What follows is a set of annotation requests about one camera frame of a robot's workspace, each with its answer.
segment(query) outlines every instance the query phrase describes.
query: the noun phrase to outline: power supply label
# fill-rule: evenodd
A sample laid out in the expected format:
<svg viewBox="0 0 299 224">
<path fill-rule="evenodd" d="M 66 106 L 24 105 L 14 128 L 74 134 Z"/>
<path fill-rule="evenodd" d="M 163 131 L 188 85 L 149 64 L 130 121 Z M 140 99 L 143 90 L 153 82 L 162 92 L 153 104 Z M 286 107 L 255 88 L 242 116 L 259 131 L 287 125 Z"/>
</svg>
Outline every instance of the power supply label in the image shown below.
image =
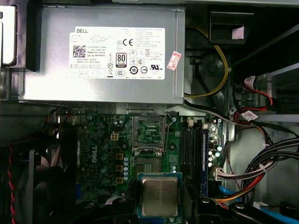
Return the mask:
<svg viewBox="0 0 299 224">
<path fill-rule="evenodd" d="M 68 77 L 165 79 L 165 29 L 76 27 Z"/>
</svg>

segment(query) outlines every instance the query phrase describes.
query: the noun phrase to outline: ram slot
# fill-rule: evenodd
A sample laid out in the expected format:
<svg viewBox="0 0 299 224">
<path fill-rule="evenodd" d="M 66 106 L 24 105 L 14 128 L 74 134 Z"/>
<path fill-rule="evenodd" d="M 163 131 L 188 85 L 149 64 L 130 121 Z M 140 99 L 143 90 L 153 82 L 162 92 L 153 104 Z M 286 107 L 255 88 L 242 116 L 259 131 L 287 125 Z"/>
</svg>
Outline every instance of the ram slot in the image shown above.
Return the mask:
<svg viewBox="0 0 299 224">
<path fill-rule="evenodd" d="M 202 130 L 202 147 L 201 147 L 201 181 L 200 195 L 207 197 L 208 190 L 208 130 Z"/>
<path fill-rule="evenodd" d="M 194 129 L 189 128 L 187 122 L 183 123 L 183 129 L 181 130 L 180 140 L 180 160 L 181 160 L 181 172 L 183 177 L 191 176 L 192 168 L 192 157 L 193 157 L 193 136 Z"/>
<path fill-rule="evenodd" d="M 196 188 L 201 186 L 201 149 L 202 149 L 202 125 L 197 124 L 194 131 L 194 173 L 192 179 Z"/>
</svg>

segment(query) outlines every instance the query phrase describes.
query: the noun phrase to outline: dell logo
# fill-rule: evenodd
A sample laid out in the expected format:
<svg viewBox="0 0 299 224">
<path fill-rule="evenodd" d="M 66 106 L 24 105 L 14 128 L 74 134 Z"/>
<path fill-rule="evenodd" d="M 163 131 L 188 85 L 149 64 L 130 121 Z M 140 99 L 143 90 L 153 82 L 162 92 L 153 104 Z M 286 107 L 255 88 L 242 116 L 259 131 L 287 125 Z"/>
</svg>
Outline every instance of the dell logo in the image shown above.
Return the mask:
<svg viewBox="0 0 299 224">
<path fill-rule="evenodd" d="M 87 34 L 87 29 L 77 29 L 77 33 L 85 33 Z"/>
<path fill-rule="evenodd" d="M 92 163 L 97 163 L 98 162 L 98 147 L 94 146 L 92 147 Z"/>
</svg>

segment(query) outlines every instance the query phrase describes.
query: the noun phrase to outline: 80 plus logo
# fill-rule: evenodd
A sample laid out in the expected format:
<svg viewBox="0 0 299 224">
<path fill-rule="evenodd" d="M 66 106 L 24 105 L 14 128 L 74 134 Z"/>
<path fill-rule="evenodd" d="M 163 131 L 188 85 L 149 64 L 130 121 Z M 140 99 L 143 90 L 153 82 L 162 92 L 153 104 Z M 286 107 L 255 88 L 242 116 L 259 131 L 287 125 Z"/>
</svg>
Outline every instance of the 80 plus logo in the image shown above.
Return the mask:
<svg viewBox="0 0 299 224">
<path fill-rule="evenodd" d="M 157 64 L 152 64 L 150 65 L 150 70 L 162 70 L 162 68 L 160 68 Z"/>
<path fill-rule="evenodd" d="M 117 53 L 116 54 L 116 65 L 117 68 L 126 68 L 127 66 L 127 54 Z"/>
</svg>

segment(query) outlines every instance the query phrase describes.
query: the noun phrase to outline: red sticker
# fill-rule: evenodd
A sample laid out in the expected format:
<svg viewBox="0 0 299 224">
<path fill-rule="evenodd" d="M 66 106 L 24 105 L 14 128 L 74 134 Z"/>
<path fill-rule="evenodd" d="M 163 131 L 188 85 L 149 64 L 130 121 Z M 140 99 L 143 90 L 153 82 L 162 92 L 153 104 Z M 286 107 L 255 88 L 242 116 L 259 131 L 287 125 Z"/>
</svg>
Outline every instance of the red sticker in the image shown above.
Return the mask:
<svg viewBox="0 0 299 224">
<path fill-rule="evenodd" d="M 169 62 L 168 62 L 167 68 L 175 71 L 177 69 L 177 65 L 178 65 L 178 62 L 179 62 L 181 56 L 182 56 L 182 54 L 174 51 L 172 53 L 172 56 L 171 56 Z"/>
</svg>

